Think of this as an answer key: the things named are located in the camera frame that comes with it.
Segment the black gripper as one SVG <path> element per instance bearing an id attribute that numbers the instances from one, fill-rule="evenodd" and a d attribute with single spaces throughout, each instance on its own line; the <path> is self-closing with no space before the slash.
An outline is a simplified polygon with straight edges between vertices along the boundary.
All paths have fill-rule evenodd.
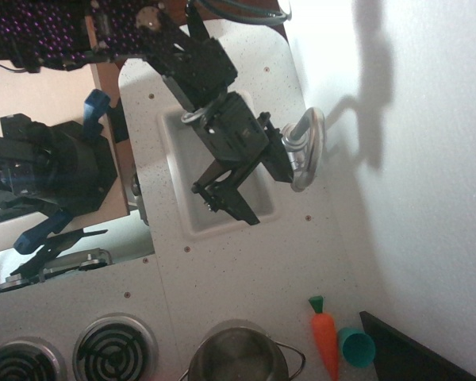
<path id="1" fill-rule="evenodd" d="M 259 219 L 239 192 L 239 187 L 255 170 L 258 162 L 235 161 L 256 159 L 271 177 L 282 183 L 292 183 L 294 171 L 280 129 L 271 122 L 271 114 L 262 112 L 258 121 L 244 98 L 236 92 L 192 122 L 192 128 L 215 160 L 193 183 L 191 192 L 199 194 L 210 211 L 223 210 L 237 221 L 249 225 Z"/>

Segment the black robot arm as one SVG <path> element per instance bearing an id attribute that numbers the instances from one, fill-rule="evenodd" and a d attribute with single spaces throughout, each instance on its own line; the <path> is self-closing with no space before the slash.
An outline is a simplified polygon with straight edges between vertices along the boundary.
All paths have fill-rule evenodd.
<path id="1" fill-rule="evenodd" d="M 211 211 L 256 225 L 239 189 L 259 165 L 276 181 L 293 181 L 282 134 L 269 113 L 254 114 L 231 90 L 237 70 L 192 2 L 185 15 L 181 29 L 157 1 L 0 1 L 0 60 L 29 73 L 144 60 L 213 156 L 192 191 Z"/>

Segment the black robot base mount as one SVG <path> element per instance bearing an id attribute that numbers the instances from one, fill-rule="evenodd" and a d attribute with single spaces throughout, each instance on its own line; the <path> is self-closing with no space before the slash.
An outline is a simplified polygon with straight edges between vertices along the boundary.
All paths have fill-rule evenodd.
<path id="1" fill-rule="evenodd" d="M 100 208 L 117 178 L 108 140 L 77 121 L 47 126 L 24 114 L 0 119 L 0 223 Z"/>

